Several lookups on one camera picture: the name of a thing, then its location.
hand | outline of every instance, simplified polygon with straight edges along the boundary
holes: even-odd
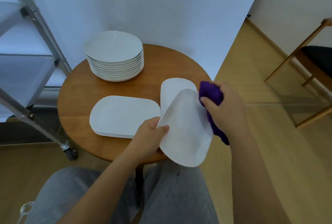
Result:
[[[216,126],[226,135],[234,135],[239,130],[248,129],[246,107],[239,94],[225,82],[211,82],[224,94],[224,100],[217,106],[207,97],[201,97],[202,103],[211,114]]]
[[[160,117],[154,117],[145,120],[127,147],[140,161],[156,152],[160,146],[161,139],[169,131],[168,125],[156,129],[159,119]]]

wooden tabletop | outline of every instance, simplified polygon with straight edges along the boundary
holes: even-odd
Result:
[[[89,123],[94,105],[106,96],[146,98],[160,105],[160,86],[168,78],[180,77],[192,81],[197,90],[200,81],[210,81],[205,70],[188,56],[167,47],[144,44],[144,67],[133,79],[109,82],[98,78],[82,61],[67,76],[58,98],[61,124],[69,137],[90,154],[113,161],[128,146],[131,139],[100,136]],[[143,163],[165,159],[155,153]]]

caster wheel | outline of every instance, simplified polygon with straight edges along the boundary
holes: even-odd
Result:
[[[75,149],[68,148],[67,150],[64,150],[63,152],[66,154],[67,158],[70,161],[77,159],[77,152],[75,151]]]

purple cloth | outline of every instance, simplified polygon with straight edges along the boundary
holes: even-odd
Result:
[[[224,100],[224,94],[220,91],[220,89],[209,82],[202,81],[200,84],[200,91],[199,91],[199,100],[201,105],[204,106],[204,104],[201,102],[201,97],[207,97],[211,101],[213,101],[216,105],[220,105],[222,103],[222,100]],[[210,125],[212,127],[212,131],[214,135],[219,136],[222,141],[229,145],[228,138],[225,133],[223,133],[214,123],[211,114],[206,110],[207,112],[207,118],[210,122]]]

gray sweatpants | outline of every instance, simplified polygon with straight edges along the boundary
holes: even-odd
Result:
[[[25,224],[56,223],[89,189],[101,172],[67,167],[53,174],[39,192]],[[139,210],[135,181],[130,177],[114,211],[111,224],[127,224]],[[218,223],[198,167],[163,161],[145,175],[140,223]]]

